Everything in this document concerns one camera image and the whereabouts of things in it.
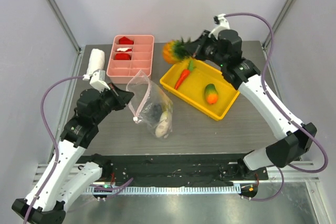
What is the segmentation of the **fake pineapple orange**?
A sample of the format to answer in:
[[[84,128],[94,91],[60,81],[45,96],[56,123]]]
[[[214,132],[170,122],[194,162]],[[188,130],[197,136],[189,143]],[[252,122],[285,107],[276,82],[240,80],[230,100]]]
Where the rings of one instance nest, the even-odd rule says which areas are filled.
[[[190,38],[185,41],[182,37],[167,42],[162,50],[163,59],[169,64],[176,64],[190,58],[191,54],[185,49],[185,44],[189,42]]]

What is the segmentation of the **fake carrot orange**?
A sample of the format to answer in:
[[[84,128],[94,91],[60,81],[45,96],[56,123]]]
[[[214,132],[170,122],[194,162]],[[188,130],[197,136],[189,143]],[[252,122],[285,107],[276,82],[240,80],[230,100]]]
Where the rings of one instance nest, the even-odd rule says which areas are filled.
[[[175,86],[174,86],[174,89],[175,90],[178,90],[179,87],[181,86],[181,84],[185,81],[185,79],[190,75],[190,73],[194,70],[195,66],[194,66],[194,60],[191,59],[188,63],[188,66],[186,69],[184,69],[181,74],[180,74],[180,77],[178,78]]]

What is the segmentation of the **clear zip top bag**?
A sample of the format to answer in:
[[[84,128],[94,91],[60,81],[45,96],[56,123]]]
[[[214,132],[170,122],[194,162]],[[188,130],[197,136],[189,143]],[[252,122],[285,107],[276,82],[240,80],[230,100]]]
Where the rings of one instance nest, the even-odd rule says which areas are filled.
[[[136,124],[145,124],[149,132],[155,136],[155,128],[159,124],[162,113],[169,111],[173,115],[173,102],[142,71],[139,71],[128,82],[126,90],[134,93],[134,97],[128,104],[133,114],[133,121]]]

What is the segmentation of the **fake mango orange green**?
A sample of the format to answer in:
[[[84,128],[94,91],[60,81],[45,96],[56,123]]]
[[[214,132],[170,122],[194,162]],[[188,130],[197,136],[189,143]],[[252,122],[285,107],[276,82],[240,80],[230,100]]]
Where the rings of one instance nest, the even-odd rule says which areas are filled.
[[[213,83],[208,84],[204,89],[204,97],[208,104],[215,104],[219,95]]]

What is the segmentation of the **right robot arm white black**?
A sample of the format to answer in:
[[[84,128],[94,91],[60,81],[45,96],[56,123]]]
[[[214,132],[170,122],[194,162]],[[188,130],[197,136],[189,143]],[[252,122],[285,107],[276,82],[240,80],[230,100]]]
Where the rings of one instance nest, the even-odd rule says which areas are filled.
[[[253,104],[271,128],[276,142],[248,153],[237,166],[239,177],[250,179],[261,167],[283,168],[305,154],[312,144],[305,132],[315,136],[317,129],[302,121],[295,126],[295,116],[272,91],[263,90],[260,71],[242,57],[241,46],[242,39],[234,30],[222,30],[217,37],[205,30],[197,40],[186,42],[184,49],[197,60],[219,66],[224,79]]]

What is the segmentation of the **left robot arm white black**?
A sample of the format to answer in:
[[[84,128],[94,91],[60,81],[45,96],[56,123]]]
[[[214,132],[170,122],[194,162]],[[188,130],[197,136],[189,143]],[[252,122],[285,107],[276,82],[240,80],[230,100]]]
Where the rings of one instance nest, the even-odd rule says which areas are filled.
[[[66,123],[54,156],[33,190],[16,199],[12,209],[24,223],[62,223],[76,199],[96,180],[107,181],[112,174],[110,160],[94,154],[70,180],[69,173],[98,134],[98,125],[112,111],[124,109],[134,94],[107,84],[103,91],[81,92],[73,117]]]

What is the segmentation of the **red fake food lower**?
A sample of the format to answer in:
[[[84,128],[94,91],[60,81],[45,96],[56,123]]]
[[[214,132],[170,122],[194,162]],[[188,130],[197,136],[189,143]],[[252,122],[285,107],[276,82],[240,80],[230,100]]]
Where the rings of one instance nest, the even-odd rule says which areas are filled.
[[[116,53],[114,60],[131,60],[131,55],[125,52]]]

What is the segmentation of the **white red fake food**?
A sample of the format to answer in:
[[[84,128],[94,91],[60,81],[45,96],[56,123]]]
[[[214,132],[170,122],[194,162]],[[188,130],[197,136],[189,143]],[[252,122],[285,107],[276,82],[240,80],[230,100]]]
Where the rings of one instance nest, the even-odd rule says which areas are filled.
[[[131,51],[132,51],[131,47],[121,47],[116,49],[116,52],[131,52]]]

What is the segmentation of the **fake white radish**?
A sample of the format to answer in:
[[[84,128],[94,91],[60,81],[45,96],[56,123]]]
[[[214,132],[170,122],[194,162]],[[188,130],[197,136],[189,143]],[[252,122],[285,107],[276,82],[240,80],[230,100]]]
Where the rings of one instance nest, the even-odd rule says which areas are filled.
[[[159,124],[155,128],[155,136],[158,138],[167,138],[172,130],[172,113],[165,111],[160,117]]]

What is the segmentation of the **red fake food top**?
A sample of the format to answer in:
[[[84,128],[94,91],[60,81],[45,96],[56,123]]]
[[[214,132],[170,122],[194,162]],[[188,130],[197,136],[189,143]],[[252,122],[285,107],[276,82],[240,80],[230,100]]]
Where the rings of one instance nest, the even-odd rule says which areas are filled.
[[[120,45],[133,45],[134,41],[126,36],[123,36],[119,39]]]

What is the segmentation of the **pink divided organizer tray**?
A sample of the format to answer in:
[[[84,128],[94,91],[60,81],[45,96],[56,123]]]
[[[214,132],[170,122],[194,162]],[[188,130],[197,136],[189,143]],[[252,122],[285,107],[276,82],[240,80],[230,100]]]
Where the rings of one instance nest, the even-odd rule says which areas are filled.
[[[154,52],[152,35],[117,35],[106,74],[116,84],[127,84],[142,71],[151,78]]]

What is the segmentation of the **yellow plastic tray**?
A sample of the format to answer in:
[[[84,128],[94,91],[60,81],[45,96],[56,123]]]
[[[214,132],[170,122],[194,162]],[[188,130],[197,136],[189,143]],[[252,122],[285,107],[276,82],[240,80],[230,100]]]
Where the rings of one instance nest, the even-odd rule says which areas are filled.
[[[186,60],[174,64],[160,79],[160,84],[168,92],[213,120],[222,120],[240,95],[239,91],[235,90],[231,84],[224,80],[221,71],[199,60],[193,61],[194,70],[190,72],[179,88],[175,89],[175,84],[182,72],[187,69],[188,62]],[[218,93],[218,100],[214,104],[209,104],[205,99],[204,92],[208,84],[213,84]]]

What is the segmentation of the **rolled white towel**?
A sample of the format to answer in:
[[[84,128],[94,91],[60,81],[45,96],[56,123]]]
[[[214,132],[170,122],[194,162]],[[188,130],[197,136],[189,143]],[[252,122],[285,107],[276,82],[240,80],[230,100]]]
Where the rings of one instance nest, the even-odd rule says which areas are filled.
[[[91,76],[96,70],[103,70],[105,63],[105,53],[100,49],[92,49],[86,75]]]

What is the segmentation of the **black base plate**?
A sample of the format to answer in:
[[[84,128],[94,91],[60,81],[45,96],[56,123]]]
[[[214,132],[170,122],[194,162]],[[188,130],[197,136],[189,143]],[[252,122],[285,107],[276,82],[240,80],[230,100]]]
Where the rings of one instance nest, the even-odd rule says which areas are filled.
[[[113,170],[107,174],[119,185],[132,178],[133,186],[212,186],[234,180],[268,180],[265,167],[248,172],[239,167],[243,154],[105,155]]]

